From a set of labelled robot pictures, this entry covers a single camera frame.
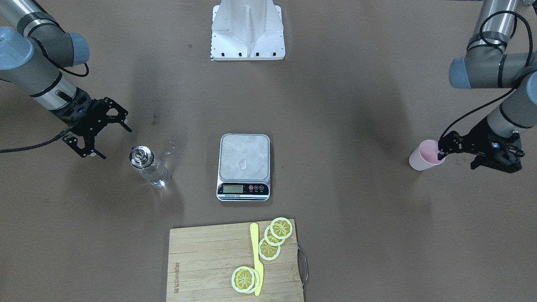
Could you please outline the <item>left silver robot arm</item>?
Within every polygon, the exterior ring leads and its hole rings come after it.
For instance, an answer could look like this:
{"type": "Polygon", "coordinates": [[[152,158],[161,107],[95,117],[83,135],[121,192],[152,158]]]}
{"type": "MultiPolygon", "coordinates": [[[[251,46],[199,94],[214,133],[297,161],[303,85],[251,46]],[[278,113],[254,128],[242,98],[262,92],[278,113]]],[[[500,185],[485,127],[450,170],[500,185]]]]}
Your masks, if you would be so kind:
{"type": "Polygon", "coordinates": [[[508,89],[499,105],[466,135],[451,128],[438,140],[437,158],[449,154],[475,155],[471,168],[488,167],[514,173],[522,168],[521,135],[536,126],[536,49],[529,23],[517,8],[519,0],[486,0],[470,38],[466,55],[449,68],[451,86],[460,89],[508,89]],[[526,53],[506,54],[521,21],[529,37],[526,53]]]}

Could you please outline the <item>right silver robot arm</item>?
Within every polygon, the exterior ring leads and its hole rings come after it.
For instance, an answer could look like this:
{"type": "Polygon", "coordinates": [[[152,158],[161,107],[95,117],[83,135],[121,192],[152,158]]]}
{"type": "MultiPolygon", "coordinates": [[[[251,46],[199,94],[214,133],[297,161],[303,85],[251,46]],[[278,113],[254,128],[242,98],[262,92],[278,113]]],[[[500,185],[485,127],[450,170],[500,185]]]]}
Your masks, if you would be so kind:
{"type": "Polygon", "coordinates": [[[69,67],[89,60],[89,47],[79,34],[66,32],[35,0],[2,0],[1,80],[15,84],[66,124],[52,139],[2,153],[27,151],[61,139],[80,157],[105,156],[96,136],[109,124],[126,125],[128,111],[109,97],[95,99],[65,76],[69,67]]]}

